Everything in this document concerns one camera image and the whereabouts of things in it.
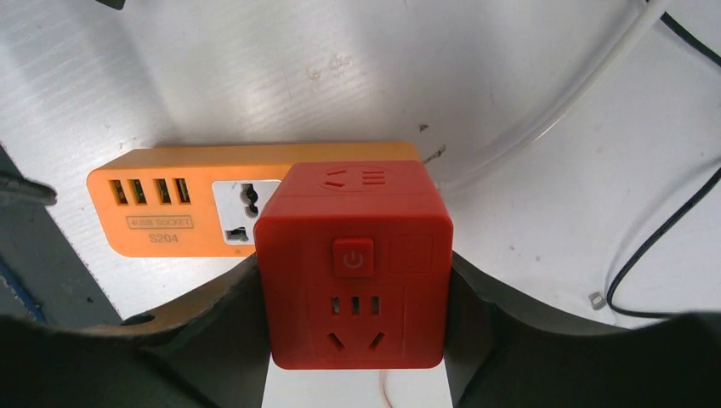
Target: white surface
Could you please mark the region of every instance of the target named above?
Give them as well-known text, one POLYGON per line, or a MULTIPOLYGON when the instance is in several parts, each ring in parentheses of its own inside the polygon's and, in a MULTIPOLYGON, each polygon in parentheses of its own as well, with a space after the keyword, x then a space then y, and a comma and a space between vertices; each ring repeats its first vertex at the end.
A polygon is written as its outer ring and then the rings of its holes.
MULTIPOLYGON (((523 134, 598 62, 640 0, 89 0, 0 3, 0 138, 123 316, 237 259, 129 259, 85 177, 154 145, 406 139, 436 180, 523 134), (419 125, 429 127, 422 133, 419 125)), ((672 14, 721 50, 721 2, 672 14)), ((544 302, 596 320, 587 295, 685 201, 721 156, 721 70, 656 24, 540 143, 448 201, 456 249, 544 302)), ((627 307, 721 309, 721 190, 619 289, 627 307)), ((639 320, 619 318, 618 324, 639 320)), ((397 407, 444 406, 442 367, 393 371, 397 407)), ((271 368, 266 406, 379 406, 375 371, 271 368)))
POLYGON ((459 190, 467 189, 476 184, 486 174, 495 169, 504 167, 515 156, 527 149, 533 143, 541 139, 548 131, 558 124, 583 98, 591 92, 609 71, 623 62, 626 57, 639 45, 641 39, 648 34, 662 15, 666 13, 668 6, 673 0, 649 0, 646 6, 639 12, 633 23, 623 32, 618 41, 605 54, 599 64, 593 68, 581 83, 572 88, 568 96, 562 96, 559 100, 549 104, 548 110, 541 115, 542 121, 531 127, 531 130, 516 135, 509 134, 498 140, 492 146, 484 148, 470 168, 458 172, 454 180, 439 184, 441 190, 447 195, 457 194, 459 190))
POLYGON ((235 180, 213 183, 213 199, 215 199, 215 206, 218 209, 218 217, 220 218, 220 228, 222 229, 218 233, 223 235, 226 243, 230 245, 255 244, 255 235, 253 234, 255 222, 280 183, 278 180, 235 180), (258 213, 254 216, 248 210, 249 202, 245 202, 243 198, 248 184, 252 185, 258 194, 258 200, 255 202, 258 213), (227 231, 241 227, 246 229, 246 240, 233 240, 227 236, 227 231))

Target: socket outlet holes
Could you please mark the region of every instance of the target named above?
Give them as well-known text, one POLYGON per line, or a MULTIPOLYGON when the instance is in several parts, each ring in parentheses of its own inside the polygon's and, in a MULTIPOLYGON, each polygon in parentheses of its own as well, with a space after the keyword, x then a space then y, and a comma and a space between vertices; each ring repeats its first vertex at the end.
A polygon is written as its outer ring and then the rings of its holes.
POLYGON ((320 187, 342 192, 374 191, 388 183, 389 170, 370 166, 347 166, 329 170, 317 177, 320 187))
MULTIPOLYGON (((370 315, 371 316, 379 316, 381 314, 381 299, 379 296, 371 296, 364 299, 365 301, 370 301, 370 315)), ((340 306, 340 297, 334 296, 331 297, 331 312, 333 316, 340 316, 341 315, 341 306, 340 306)), ((361 313, 361 297, 359 296, 352 296, 350 297, 350 314, 352 316, 361 316, 365 315, 365 313, 361 313)))
POLYGON ((213 182, 213 199, 220 221, 219 233, 226 244, 255 245, 255 223, 280 183, 280 180, 213 182))
MULTIPOLYGON (((369 351, 376 351, 378 348, 378 345, 381 343, 383 338, 385 337, 385 333, 382 331, 378 332, 378 334, 373 338, 370 344, 368 344, 368 350, 369 351)), ((342 353, 345 351, 345 344, 343 344, 343 341, 338 337, 336 333, 328 333, 328 341, 331 342, 332 346, 339 352, 342 353)))

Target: universal socket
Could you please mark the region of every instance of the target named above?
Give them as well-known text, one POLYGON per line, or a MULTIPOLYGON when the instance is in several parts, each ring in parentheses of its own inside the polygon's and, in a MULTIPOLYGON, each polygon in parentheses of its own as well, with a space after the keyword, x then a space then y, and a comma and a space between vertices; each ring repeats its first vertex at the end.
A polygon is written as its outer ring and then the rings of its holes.
POLYGON ((213 183, 223 240, 228 245, 253 245, 253 228, 280 180, 231 180, 213 183))

